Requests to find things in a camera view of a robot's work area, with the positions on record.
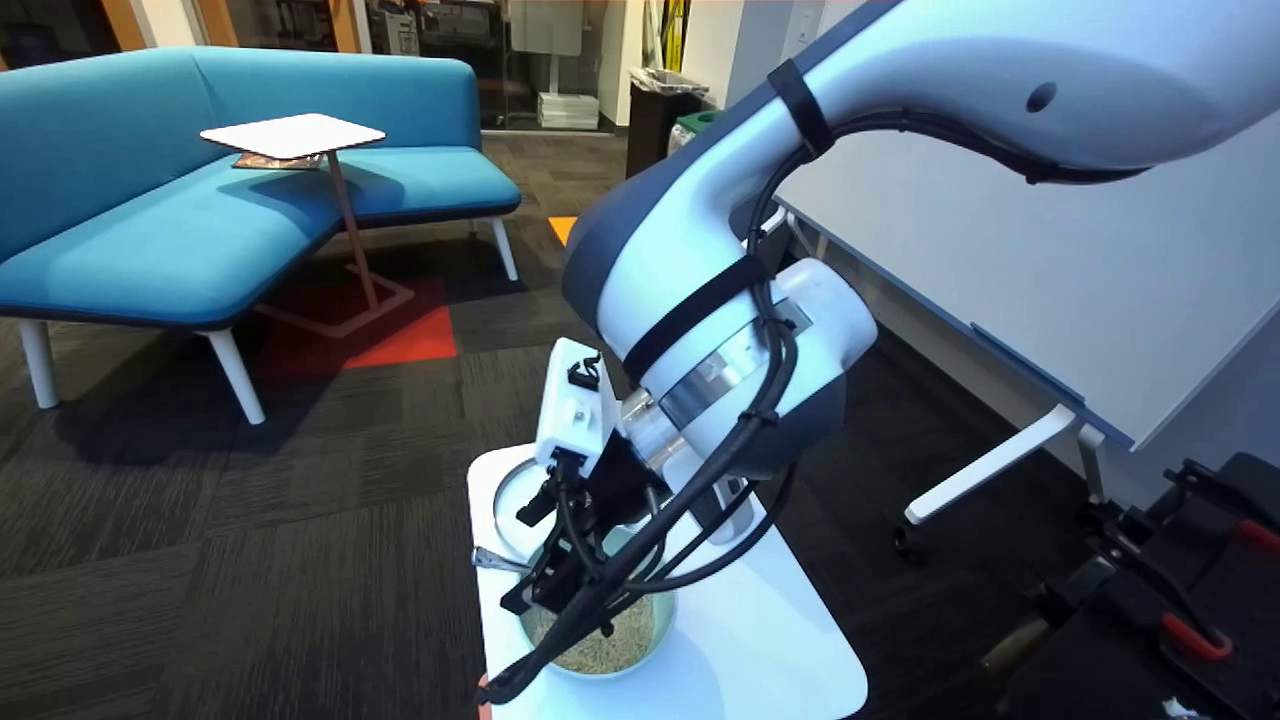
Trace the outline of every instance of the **teal couch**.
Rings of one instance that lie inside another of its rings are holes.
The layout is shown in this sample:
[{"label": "teal couch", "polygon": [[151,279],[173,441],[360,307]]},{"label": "teal couch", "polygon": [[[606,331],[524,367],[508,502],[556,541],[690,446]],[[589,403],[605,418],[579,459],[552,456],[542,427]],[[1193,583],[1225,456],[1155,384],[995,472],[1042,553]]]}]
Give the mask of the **teal couch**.
[{"label": "teal couch", "polygon": [[480,154],[457,62],[151,47],[0,75],[0,317],[20,319],[36,403],[55,403],[46,319],[203,331],[263,419],[231,325],[337,230],[321,173],[240,173],[200,127],[330,112],[383,132],[341,154],[365,225],[493,220],[518,188]]}]

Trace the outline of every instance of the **white table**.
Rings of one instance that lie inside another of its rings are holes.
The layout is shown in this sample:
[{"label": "white table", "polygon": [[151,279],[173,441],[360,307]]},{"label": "white table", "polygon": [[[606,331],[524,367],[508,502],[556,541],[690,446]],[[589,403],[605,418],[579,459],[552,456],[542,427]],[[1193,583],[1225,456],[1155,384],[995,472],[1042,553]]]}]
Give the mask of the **white table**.
[{"label": "white table", "polygon": [[1119,463],[1158,448],[1130,463],[1158,479],[1181,453],[1248,448],[1238,427],[1277,401],[1277,374],[1248,391],[1248,374],[1233,376],[1277,335],[1277,170],[1280,118],[1089,188],[1029,188],[962,148],[869,132],[800,170],[778,199],[909,312],[1038,376]]},{"label": "white table", "polygon": [[[471,541],[505,550],[493,523],[494,483],[533,446],[483,453],[466,470]],[[515,583],[476,568],[487,677],[527,652],[518,619],[500,610]],[[675,592],[675,617],[654,652],[615,679],[576,679],[542,670],[494,720],[778,720],[847,716],[869,702],[869,677],[789,544],[766,533],[719,577]]]},{"label": "white table", "polygon": [[365,236],[360,236],[360,225],[355,225],[355,213],[350,213],[350,194],[347,194],[347,180],[343,180],[343,166],[337,157],[341,148],[360,148],[360,145],[383,140],[378,127],[347,123],[347,121],[337,121],[337,118],[325,118],[325,112],[300,112],[300,118],[272,118],[272,121],[251,121],[251,123],[203,127],[200,138],[212,140],[212,145],[227,145],[227,148],[251,154],[251,157],[267,157],[267,160],[321,157],[325,173],[330,177],[330,198],[341,204],[343,233],[347,233],[350,257],[355,257],[355,277],[360,277],[360,289],[365,289],[365,312],[355,312],[355,317],[347,317],[341,325],[321,325],[321,319],[306,319],[306,317],[296,317],[296,312],[263,305],[259,307],[263,317],[276,317],[283,325],[296,325],[296,328],[306,328],[315,335],[341,341],[341,335],[350,335],[365,325],[372,325],[372,319],[378,319],[392,307],[413,299],[413,289],[402,289],[402,283],[394,283],[387,277],[375,277],[368,270]]}]

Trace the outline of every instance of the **white robotic arm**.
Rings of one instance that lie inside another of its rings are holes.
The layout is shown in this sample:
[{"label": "white robotic arm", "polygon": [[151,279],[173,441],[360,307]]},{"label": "white robotic arm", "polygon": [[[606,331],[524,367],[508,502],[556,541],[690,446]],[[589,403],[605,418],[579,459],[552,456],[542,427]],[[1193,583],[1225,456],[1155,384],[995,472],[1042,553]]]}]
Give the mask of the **white robotic arm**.
[{"label": "white robotic arm", "polygon": [[[673,582],[652,550],[714,483],[775,472],[834,425],[875,325],[833,270],[778,270],[758,240],[793,170],[847,132],[905,127],[1029,180],[1136,177],[1266,118],[1277,36],[1277,0],[869,0],[605,198],[576,225],[564,298],[623,366],[631,401],[613,395],[601,353],[556,349],[541,418],[552,478],[527,520],[556,511],[569,536],[552,533],[505,606],[560,619],[480,702],[510,702],[635,597],[705,577]],[[642,530],[605,558],[601,536],[631,520]]]}]

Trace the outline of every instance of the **couch cushion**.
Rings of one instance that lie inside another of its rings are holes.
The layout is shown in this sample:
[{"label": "couch cushion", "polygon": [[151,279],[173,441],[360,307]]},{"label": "couch cushion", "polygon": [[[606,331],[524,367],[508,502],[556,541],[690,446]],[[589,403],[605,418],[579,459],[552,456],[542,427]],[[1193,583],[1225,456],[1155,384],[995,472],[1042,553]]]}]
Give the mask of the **couch cushion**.
[{"label": "couch cushion", "polygon": [[224,328],[337,225],[321,173],[212,160],[0,265],[0,312]]},{"label": "couch cushion", "polygon": [[328,112],[401,145],[480,148],[476,71],[443,55],[190,47],[227,121]]},{"label": "couch cushion", "polygon": [[341,154],[360,225],[505,216],[518,188],[476,148]]},{"label": "couch cushion", "polygon": [[188,54],[121,54],[0,75],[0,261],[208,166],[220,123]]}]

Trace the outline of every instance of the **chair leg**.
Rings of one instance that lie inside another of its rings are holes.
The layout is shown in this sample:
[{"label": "chair leg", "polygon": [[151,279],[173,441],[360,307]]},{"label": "chair leg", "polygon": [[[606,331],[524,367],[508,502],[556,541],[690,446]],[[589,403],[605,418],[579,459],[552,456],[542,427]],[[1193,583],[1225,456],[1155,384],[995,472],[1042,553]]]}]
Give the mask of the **chair leg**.
[{"label": "chair leg", "polygon": [[227,376],[227,384],[236,391],[236,403],[240,403],[242,419],[248,425],[263,425],[267,418],[263,418],[263,403],[254,401],[254,387],[251,387],[251,379],[242,374],[236,335],[227,328],[203,331],[203,335],[208,335],[212,357],[216,357],[216,366],[224,367],[224,376]]},{"label": "chair leg", "polygon": [[505,225],[500,216],[493,220],[493,245],[494,245],[494,251],[505,257],[508,279],[515,283],[515,279],[518,279],[518,273],[515,273],[515,257],[510,257],[508,225]]},{"label": "chair leg", "polygon": [[46,325],[44,325],[44,319],[20,319],[16,331],[20,331],[20,341],[22,341],[36,407],[55,407]]}]

